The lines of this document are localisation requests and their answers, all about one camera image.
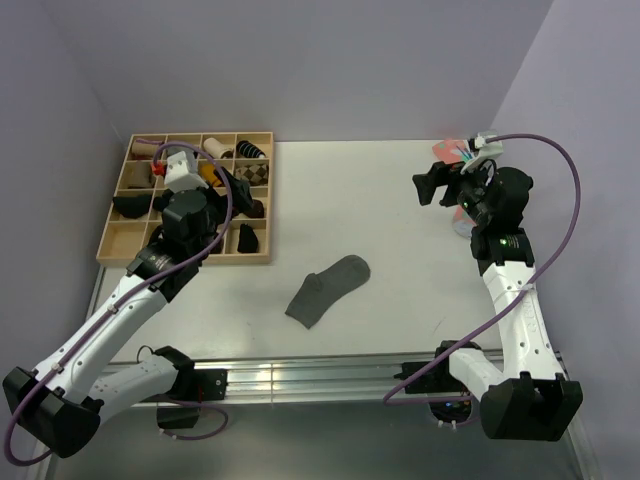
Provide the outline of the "grey sock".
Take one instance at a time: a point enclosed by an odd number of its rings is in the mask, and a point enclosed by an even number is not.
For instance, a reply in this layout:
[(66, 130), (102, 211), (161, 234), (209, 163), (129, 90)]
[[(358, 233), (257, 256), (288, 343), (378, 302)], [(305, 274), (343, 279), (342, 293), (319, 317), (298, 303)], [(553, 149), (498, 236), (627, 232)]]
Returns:
[(370, 277), (370, 267), (363, 258), (347, 255), (322, 272), (308, 274), (285, 315), (311, 329), (337, 301), (366, 284)]

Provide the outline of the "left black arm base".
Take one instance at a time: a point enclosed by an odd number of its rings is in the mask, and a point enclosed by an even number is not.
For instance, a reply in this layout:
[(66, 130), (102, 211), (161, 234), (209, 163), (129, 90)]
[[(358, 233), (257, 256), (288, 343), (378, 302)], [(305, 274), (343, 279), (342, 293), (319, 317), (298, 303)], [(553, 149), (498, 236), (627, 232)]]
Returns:
[[(222, 368), (196, 369), (187, 383), (186, 389), (179, 395), (170, 394), (169, 397), (181, 401), (197, 403), (220, 401), (225, 398), (228, 371)], [(156, 421), (160, 428), (182, 430), (194, 428), (204, 416), (202, 408), (198, 407), (158, 407)]]

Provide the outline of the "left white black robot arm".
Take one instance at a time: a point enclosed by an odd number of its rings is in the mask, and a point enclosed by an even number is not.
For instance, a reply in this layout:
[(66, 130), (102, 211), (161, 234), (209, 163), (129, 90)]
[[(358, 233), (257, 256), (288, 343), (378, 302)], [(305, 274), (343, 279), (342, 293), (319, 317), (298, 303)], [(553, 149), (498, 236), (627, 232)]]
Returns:
[(43, 443), (49, 454), (68, 458), (116, 414), (149, 398), (197, 407), (187, 400), (195, 387), (194, 362), (177, 349), (154, 350), (145, 361), (108, 377), (101, 374), (128, 339), (170, 303), (196, 276), (229, 228), (234, 212), (253, 206), (247, 182), (225, 168), (219, 196), (196, 178), (174, 189), (162, 211), (158, 235), (138, 252), (109, 299), (33, 369), (14, 368), (2, 387), (12, 416), (4, 455), (24, 465), (11, 449), (15, 427)]

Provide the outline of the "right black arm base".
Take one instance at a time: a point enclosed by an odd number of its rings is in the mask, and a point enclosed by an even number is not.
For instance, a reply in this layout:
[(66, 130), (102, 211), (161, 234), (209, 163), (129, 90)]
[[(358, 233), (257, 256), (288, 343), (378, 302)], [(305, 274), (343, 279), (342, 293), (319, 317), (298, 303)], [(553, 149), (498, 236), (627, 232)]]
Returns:
[[(394, 379), (404, 381), (426, 365), (426, 362), (404, 362), (401, 364), (400, 371), (394, 375)], [(447, 360), (406, 386), (404, 393), (407, 395), (437, 394), (441, 396), (452, 394), (454, 397), (470, 395), (466, 387), (448, 373)], [(459, 427), (472, 420), (473, 406), (472, 400), (448, 400), (430, 403), (429, 411), (439, 427)]]

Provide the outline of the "mustard yellow rolled sock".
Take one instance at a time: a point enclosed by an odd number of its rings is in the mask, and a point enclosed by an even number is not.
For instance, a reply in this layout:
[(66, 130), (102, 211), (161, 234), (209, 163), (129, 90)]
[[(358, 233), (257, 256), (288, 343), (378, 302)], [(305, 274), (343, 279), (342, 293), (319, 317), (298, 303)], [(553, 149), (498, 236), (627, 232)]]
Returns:
[(199, 174), (211, 187), (223, 187), (223, 182), (218, 176), (218, 171), (211, 163), (201, 164), (199, 167)]

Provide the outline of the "pink patterned sock pair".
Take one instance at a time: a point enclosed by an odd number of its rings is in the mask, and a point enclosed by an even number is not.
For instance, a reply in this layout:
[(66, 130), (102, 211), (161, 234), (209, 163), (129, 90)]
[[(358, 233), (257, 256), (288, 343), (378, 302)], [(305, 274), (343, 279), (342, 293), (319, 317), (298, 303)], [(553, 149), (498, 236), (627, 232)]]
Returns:
[(468, 162), (474, 158), (469, 143), (464, 139), (445, 139), (432, 147), (434, 156), (445, 164)]

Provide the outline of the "dark brown rolled sock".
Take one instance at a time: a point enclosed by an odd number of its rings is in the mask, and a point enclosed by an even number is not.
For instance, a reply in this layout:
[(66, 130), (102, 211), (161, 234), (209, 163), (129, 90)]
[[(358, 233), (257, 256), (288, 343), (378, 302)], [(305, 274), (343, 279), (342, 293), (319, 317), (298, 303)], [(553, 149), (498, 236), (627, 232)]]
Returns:
[(262, 219), (265, 217), (265, 208), (263, 203), (254, 199), (252, 206), (244, 212), (244, 215), (250, 219)]

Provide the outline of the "brown checkered rolled sock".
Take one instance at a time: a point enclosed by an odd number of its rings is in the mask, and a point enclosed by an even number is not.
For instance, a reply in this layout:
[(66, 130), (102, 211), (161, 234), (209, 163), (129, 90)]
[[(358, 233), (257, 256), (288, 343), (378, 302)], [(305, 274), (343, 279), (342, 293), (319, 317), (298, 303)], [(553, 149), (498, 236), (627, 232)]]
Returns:
[(265, 186), (269, 181), (269, 165), (257, 163), (237, 166), (234, 175), (250, 186)]

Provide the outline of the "black rolled sock bottom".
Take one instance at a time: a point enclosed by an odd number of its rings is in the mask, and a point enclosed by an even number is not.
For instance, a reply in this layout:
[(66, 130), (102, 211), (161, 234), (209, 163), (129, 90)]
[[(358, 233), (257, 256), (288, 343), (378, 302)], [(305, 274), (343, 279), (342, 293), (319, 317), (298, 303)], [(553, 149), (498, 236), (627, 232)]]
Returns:
[(237, 252), (240, 254), (255, 254), (259, 252), (260, 240), (256, 231), (249, 224), (239, 227)]

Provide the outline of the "black rolled sock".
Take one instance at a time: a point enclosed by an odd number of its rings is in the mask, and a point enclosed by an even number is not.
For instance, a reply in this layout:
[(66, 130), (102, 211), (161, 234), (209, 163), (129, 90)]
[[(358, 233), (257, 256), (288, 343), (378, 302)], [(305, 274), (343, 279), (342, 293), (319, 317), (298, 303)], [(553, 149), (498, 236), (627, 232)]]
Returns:
[(138, 219), (146, 215), (152, 202), (151, 194), (115, 196), (113, 210), (124, 219)]
[(255, 254), (259, 252), (260, 240), (256, 231), (249, 224), (239, 227), (237, 252), (240, 254)]

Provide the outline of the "white brown rolled sock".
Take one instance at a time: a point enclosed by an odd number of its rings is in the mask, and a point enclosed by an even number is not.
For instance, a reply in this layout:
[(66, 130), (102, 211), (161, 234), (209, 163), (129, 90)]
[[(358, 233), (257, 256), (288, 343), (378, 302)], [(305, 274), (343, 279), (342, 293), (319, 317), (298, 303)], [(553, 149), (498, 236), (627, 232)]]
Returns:
[(204, 139), (202, 147), (206, 153), (215, 159), (231, 159), (234, 155), (231, 147), (221, 143), (215, 137)]

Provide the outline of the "black rolled sock left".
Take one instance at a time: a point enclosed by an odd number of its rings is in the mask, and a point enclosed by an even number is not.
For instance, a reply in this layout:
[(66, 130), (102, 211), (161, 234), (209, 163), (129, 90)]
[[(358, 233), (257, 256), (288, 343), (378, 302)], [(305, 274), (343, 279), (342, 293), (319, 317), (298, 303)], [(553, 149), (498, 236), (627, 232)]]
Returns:
[(124, 219), (138, 219), (146, 215), (152, 202), (151, 194), (115, 196), (113, 210)]

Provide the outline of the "taupe rolled sock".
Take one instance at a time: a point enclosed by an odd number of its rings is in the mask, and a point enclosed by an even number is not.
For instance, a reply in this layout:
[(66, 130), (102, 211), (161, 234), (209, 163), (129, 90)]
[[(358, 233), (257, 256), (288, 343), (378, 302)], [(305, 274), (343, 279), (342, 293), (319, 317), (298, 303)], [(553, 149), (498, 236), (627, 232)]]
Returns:
[(149, 163), (138, 163), (132, 165), (128, 178), (127, 187), (130, 189), (151, 189), (155, 185), (154, 174)]

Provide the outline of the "beige purple rolled sock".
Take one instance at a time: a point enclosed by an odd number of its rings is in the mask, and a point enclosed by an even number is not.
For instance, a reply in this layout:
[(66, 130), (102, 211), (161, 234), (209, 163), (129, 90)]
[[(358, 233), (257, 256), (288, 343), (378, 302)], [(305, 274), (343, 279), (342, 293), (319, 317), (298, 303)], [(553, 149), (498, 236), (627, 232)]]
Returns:
[(131, 144), (129, 156), (133, 160), (151, 159), (162, 144), (163, 142), (158, 140), (136, 138)]

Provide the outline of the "aluminium rail frame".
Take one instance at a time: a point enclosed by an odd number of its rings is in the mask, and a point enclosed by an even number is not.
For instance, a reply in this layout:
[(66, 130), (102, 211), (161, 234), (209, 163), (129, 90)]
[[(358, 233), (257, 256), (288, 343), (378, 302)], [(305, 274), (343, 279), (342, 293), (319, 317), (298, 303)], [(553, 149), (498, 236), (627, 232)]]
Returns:
[[(412, 362), (426, 362), (428, 364), (436, 358), (436, 351), (428, 358)], [(484, 351), (483, 353), (496, 367), (502, 365), (502, 352), (500, 355)], [(424, 374), (426, 366), (406, 380), (400, 381), (394, 379), (394, 375), (400, 371), (402, 363), (375, 359), (370, 356), (351, 359), (298, 359), (263, 364), (193, 362), (194, 370), (222, 368), (228, 371), (226, 395), (223, 400), (235, 399), (244, 394), (257, 401), (271, 403), (363, 400), (375, 393), (382, 395), (383, 402), (387, 406), (425, 405), (429, 407), (429, 404), (434, 402), (472, 400), (474, 406), (471, 421), (461, 424), (459, 427), (444, 426), (441, 428), (455, 431), (473, 423), (481, 426), (479, 402), (471, 394), (454, 397), (452, 394), (441, 396), (437, 394), (407, 395), (404, 393), (406, 386)], [(575, 416), (563, 436), (575, 435)]]

